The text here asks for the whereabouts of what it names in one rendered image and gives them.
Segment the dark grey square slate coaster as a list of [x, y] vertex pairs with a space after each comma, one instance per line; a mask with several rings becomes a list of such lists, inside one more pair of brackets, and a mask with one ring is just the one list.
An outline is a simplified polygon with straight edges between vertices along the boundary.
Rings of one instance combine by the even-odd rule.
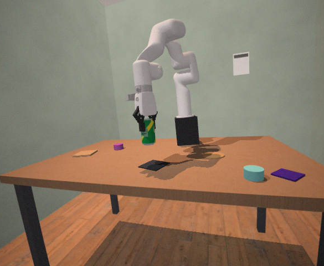
[[148, 170], [152, 170], [152, 171], [157, 171], [157, 170], [167, 166], [168, 164], [170, 164], [170, 162], [151, 160], [151, 161], [146, 162], [143, 165], [140, 165], [138, 167], [148, 169]]

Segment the purple cylinder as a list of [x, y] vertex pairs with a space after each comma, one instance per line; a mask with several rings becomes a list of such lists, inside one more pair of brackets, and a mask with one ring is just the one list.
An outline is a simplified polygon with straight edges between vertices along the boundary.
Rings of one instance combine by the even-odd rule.
[[123, 143], [114, 144], [114, 150], [124, 149]]

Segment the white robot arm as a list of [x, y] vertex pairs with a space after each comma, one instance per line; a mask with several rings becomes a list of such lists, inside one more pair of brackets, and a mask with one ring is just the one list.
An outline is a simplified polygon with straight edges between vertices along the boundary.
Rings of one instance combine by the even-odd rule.
[[168, 19], [153, 26], [148, 46], [133, 63], [135, 93], [127, 94], [125, 101], [135, 100], [135, 94], [143, 91], [152, 91], [152, 80], [160, 79], [163, 75], [162, 67], [152, 63], [168, 49], [174, 70], [189, 68], [179, 71], [173, 76], [176, 87], [178, 116], [176, 118], [192, 117], [190, 91], [186, 87], [199, 81], [199, 72], [196, 56], [193, 52], [182, 52], [180, 43], [175, 40], [184, 37], [185, 25], [177, 19]]

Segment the purple flat rectangular slab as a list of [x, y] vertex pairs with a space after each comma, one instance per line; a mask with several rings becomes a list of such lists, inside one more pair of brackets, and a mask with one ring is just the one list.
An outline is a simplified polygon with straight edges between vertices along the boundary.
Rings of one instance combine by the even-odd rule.
[[280, 178], [284, 178], [286, 180], [294, 181], [294, 182], [296, 182], [297, 180], [299, 180], [300, 178], [305, 176], [305, 174], [303, 174], [303, 173], [290, 171], [290, 170], [286, 170], [283, 168], [271, 173], [271, 175], [280, 177]]

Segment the teal short cylinder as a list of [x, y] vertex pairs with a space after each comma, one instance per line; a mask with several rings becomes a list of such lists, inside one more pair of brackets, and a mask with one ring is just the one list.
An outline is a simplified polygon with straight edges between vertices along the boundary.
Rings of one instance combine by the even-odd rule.
[[244, 178], [248, 181], [260, 182], [264, 180], [264, 168], [255, 165], [244, 166]]

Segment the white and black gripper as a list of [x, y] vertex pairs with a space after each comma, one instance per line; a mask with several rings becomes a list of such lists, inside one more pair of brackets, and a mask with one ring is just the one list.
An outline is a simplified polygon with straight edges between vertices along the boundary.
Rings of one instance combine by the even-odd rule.
[[145, 123], [143, 122], [145, 116], [152, 119], [155, 124], [157, 113], [155, 96], [152, 91], [143, 91], [135, 94], [135, 112], [133, 117], [138, 122], [140, 132], [146, 131]]

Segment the tan flat square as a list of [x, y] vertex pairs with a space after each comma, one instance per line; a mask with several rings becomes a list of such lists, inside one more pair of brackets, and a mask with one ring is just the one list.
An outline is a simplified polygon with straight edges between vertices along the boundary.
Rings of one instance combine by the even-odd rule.
[[73, 155], [73, 157], [83, 157], [83, 156], [91, 156], [94, 153], [98, 152], [98, 150], [89, 150], [89, 151], [80, 151]]

